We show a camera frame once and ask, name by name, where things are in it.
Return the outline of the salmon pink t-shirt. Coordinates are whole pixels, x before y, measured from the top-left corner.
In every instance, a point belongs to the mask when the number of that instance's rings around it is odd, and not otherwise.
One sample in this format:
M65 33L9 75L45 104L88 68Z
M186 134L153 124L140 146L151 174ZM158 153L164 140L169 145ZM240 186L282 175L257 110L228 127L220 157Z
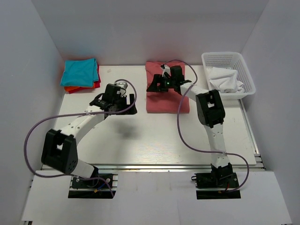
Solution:
M151 84L155 74L162 74L162 69L160 67L162 64L163 63L159 61L146 62L147 88ZM169 89L168 92L146 92L146 111L147 113L176 114L180 106L181 114L189 113L189 99L185 97L183 103L180 103L181 100L182 95L178 94L173 89Z

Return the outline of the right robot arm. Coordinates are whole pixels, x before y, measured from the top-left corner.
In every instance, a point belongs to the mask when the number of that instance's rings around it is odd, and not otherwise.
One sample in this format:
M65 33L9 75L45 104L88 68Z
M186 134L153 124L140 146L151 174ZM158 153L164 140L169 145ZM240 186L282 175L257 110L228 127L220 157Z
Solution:
M211 154L212 183L217 187L224 186L233 173L232 164L227 156L223 137L225 109L217 90L207 90L186 80L181 66L161 66L162 74L155 74L147 92L168 92L173 89L182 96L177 110L177 128L180 131L179 115L185 97L196 102L199 122L206 130L210 150L199 150Z

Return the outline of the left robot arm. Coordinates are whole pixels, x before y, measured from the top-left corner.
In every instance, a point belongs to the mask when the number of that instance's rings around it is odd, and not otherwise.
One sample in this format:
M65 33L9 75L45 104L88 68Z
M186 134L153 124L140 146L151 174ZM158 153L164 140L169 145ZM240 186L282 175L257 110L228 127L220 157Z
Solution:
M99 123L110 115L134 115L136 93L127 95L127 80L116 80L98 94L86 110L78 113L65 127L46 133L41 162L64 175L82 178L88 187L99 182L98 169L78 158L77 145Z

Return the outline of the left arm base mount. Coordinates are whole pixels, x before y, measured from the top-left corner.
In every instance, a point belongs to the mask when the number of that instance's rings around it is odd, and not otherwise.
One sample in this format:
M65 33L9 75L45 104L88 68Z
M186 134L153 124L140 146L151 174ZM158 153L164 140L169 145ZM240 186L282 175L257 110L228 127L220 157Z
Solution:
M113 199L117 191L118 174L100 173L102 179L82 180L73 178L70 182L69 199Z

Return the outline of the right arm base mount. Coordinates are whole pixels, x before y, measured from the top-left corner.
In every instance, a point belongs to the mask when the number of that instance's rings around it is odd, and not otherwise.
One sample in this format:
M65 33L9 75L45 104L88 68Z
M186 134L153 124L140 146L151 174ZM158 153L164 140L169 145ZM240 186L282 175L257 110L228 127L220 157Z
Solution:
M195 182L198 200L240 199L237 189L239 182L231 164L225 167L211 166L211 172L195 173L191 180Z

